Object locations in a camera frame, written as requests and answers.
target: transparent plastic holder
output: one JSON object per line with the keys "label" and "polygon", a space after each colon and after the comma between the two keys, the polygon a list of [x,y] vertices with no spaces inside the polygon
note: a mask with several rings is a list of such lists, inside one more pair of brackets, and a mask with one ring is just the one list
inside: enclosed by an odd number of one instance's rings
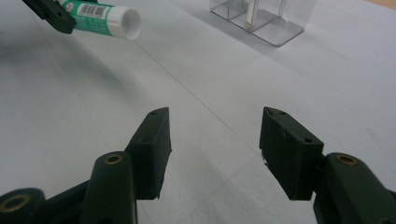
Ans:
{"label": "transparent plastic holder", "polygon": [[282,46],[304,31],[317,0],[209,1],[214,14],[274,46]]}

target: glue stick cap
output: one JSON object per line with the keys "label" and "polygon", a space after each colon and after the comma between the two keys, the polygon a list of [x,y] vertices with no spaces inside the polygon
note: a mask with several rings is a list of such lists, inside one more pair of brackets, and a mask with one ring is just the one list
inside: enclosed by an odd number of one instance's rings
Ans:
{"label": "glue stick cap", "polygon": [[140,35],[140,15],[130,7],[112,7],[107,14],[110,33],[119,38],[136,39]]}

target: white glue stick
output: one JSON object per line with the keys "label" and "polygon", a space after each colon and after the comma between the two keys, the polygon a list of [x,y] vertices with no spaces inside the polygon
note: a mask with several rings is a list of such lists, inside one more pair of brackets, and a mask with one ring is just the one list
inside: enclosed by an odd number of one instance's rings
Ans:
{"label": "white glue stick", "polygon": [[130,7],[74,0],[58,2],[76,20],[75,29],[126,39],[136,39],[140,35],[139,13]]}

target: brass insert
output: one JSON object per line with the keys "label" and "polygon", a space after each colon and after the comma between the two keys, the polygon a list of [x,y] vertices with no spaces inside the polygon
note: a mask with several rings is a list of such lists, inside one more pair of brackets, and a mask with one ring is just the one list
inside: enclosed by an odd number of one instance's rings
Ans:
{"label": "brass insert", "polygon": [[348,166],[356,166],[359,164],[355,158],[348,155],[338,155],[337,160]]}
{"label": "brass insert", "polygon": [[14,195],[0,204],[0,213],[11,213],[24,207],[30,201],[28,194]]}
{"label": "brass insert", "polygon": [[122,161],[122,156],[118,154],[112,154],[105,158],[105,164],[112,165]]}

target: green label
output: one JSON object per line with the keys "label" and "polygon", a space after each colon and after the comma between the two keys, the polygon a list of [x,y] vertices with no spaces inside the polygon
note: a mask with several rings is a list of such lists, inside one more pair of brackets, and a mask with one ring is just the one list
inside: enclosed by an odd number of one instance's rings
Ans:
{"label": "green label", "polygon": [[107,27],[107,14],[112,6],[68,0],[62,7],[76,20],[76,29],[111,35]]}

